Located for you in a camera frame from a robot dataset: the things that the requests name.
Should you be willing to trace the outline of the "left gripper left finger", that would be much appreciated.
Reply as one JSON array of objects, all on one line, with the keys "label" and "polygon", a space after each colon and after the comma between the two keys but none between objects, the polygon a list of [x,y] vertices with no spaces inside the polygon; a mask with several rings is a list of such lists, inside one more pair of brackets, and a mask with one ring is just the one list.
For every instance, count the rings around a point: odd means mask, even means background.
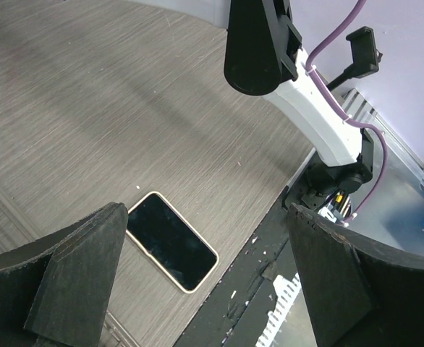
[{"label": "left gripper left finger", "polygon": [[127,221],[110,202],[0,254],[0,346],[97,346]]}]

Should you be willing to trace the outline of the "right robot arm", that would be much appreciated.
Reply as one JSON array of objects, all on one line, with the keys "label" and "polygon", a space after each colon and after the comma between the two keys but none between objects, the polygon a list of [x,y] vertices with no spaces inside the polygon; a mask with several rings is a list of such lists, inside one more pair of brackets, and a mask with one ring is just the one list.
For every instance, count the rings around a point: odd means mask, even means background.
[{"label": "right robot arm", "polygon": [[310,140],[318,162],[306,173],[305,196],[356,192],[373,178],[369,125],[348,116],[325,84],[314,58],[349,26],[362,10],[349,14],[311,53],[292,21],[288,1],[231,1],[227,23],[224,76],[236,91],[262,96]]}]

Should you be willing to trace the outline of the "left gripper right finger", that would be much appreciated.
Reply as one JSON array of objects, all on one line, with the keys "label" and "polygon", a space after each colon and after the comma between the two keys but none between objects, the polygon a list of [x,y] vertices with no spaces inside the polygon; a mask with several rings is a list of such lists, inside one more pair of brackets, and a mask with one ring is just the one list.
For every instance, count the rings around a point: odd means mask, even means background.
[{"label": "left gripper right finger", "polygon": [[424,257],[292,204],[289,240],[318,346],[424,346]]}]

